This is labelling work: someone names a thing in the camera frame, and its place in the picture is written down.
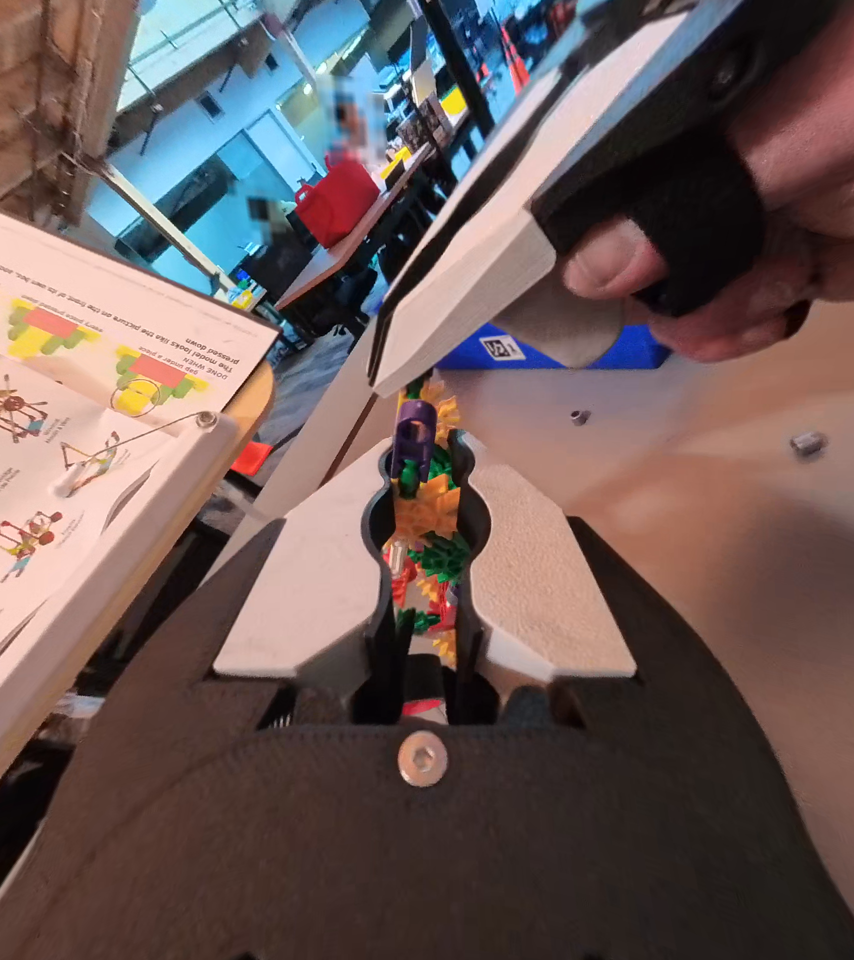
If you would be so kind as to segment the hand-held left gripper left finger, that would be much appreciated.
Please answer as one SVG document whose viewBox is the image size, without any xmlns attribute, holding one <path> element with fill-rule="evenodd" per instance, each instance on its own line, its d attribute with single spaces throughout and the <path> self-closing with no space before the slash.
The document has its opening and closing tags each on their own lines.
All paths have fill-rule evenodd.
<svg viewBox="0 0 854 960">
<path fill-rule="evenodd" d="M 382 547 L 394 529 L 388 438 L 272 524 L 272 542 L 212 663 L 219 680 L 337 695 L 399 718 L 399 645 Z"/>
</svg>

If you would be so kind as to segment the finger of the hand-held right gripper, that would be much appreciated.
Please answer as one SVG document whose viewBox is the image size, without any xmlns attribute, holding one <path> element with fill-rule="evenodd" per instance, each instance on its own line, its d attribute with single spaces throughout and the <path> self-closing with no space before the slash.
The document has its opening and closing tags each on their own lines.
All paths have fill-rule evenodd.
<svg viewBox="0 0 854 960">
<path fill-rule="evenodd" d="M 550 274 L 558 255 L 532 212 L 533 199 L 585 142 L 603 114 L 661 52 L 690 13 L 656 18 L 615 48 L 602 20 L 576 25 L 535 78 L 561 67 L 576 74 L 541 123 L 505 185 L 445 250 L 411 293 L 384 303 L 368 382 L 378 397 L 418 378 L 458 343 Z"/>
<path fill-rule="evenodd" d="M 388 289 L 385 302 L 399 303 L 412 293 L 437 266 L 458 233 L 505 186 L 541 123 L 575 78 L 568 69 L 554 67 L 535 78 L 514 102 Z"/>
</svg>

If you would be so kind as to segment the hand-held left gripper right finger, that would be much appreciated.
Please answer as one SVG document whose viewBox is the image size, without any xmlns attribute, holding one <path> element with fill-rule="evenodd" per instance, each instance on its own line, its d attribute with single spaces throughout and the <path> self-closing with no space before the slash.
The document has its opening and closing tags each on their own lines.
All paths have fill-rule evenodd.
<svg viewBox="0 0 854 960">
<path fill-rule="evenodd" d="M 564 509 L 468 431 L 448 444 L 468 544 L 454 723 L 492 721 L 518 688 L 635 678 L 636 659 Z"/>
</svg>

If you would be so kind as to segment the blue bin with white tag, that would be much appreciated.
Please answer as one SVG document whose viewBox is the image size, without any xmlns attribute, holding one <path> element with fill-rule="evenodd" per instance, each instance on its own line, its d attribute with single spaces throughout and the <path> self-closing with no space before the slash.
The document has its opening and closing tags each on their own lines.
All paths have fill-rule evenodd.
<svg viewBox="0 0 854 960">
<path fill-rule="evenodd" d="M 642 371 L 660 368 L 672 351 L 645 325 L 624 327 L 609 350 L 587 366 L 592 370 Z M 439 370 L 562 370 L 564 366 L 493 323 L 459 344 L 435 365 Z"/>
</svg>

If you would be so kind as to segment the colourful toy construction car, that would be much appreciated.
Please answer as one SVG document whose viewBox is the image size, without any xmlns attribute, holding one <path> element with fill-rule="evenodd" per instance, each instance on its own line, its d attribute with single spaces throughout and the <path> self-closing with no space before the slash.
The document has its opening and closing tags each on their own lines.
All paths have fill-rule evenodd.
<svg viewBox="0 0 854 960">
<path fill-rule="evenodd" d="M 458 589 L 469 557 L 449 444 L 459 424 L 457 398 L 435 373 L 400 390 L 388 461 L 394 529 L 383 558 L 401 645 L 401 718 L 429 726 L 448 723 Z"/>
</svg>

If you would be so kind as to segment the person's right hand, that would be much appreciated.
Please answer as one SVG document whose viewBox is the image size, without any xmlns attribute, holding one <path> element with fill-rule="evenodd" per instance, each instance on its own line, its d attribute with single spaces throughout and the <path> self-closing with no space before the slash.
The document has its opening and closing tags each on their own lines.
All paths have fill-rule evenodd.
<svg viewBox="0 0 854 960">
<path fill-rule="evenodd" d="M 789 339 L 818 299 L 854 302 L 854 2 L 757 93 L 727 137 L 770 215 L 764 253 L 687 316 L 633 306 L 658 342 L 700 363 Z"/>
</svg>

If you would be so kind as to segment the black metal pole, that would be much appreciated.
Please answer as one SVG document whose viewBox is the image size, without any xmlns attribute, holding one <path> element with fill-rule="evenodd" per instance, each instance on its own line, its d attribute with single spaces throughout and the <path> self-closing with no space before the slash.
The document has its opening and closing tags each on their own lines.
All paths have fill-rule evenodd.
<svg viewBox="0 0 854 960">
<path fill-rule="evenodd" d="M 490 106 L 441 1 L 418 1 L 483 141 L 495 128 Z"/>
</svg>

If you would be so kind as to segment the red fabric bag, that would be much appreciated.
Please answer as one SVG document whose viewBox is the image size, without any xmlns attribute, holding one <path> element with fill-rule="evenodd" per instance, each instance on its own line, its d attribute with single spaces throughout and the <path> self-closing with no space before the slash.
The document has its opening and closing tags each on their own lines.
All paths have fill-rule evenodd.
<svg viewBox="0 0 854 960">
<path fill-rule="evenodd" d="M 328 172 L 316 184 L 304 183 L 294 195 L 295 212 L 317 244 L 336 246 L 375 205 L 382 189 L 356 157 L 326 156 Z"/>
</svg>

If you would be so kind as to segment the wooden table with black legs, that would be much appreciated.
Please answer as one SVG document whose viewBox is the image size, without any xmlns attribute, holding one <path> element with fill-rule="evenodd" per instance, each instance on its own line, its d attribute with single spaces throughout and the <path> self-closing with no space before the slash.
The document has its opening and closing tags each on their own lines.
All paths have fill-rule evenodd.
<svg viewBox="0 0 854 960">
<path fill-rule="evenodd" d="M 391 282 L 420 241 L 426 215 L 421 196 L 432 186 L 424 165 L 441 155 L 418 149 L 395 182 L 343 239 L 320 248 L 272 306 L 296 345 L 311 346 L 328 333 L 356 343 L 371 320 L 364 308 L 378 280 Z"/>
</svg>

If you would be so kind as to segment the white document stand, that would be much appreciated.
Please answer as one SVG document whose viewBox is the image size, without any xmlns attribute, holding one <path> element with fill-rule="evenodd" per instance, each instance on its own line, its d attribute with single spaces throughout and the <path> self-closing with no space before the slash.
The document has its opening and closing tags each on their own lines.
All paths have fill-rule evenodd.
<svg viewBox="0 0 854 960">
<path fill-rule="evenodd" d="M 262 360 L 223 412 L 188 418 L 92 551 L 0 654 L 0 778 L 155 574 L 274 402 Z"/>
</svg>

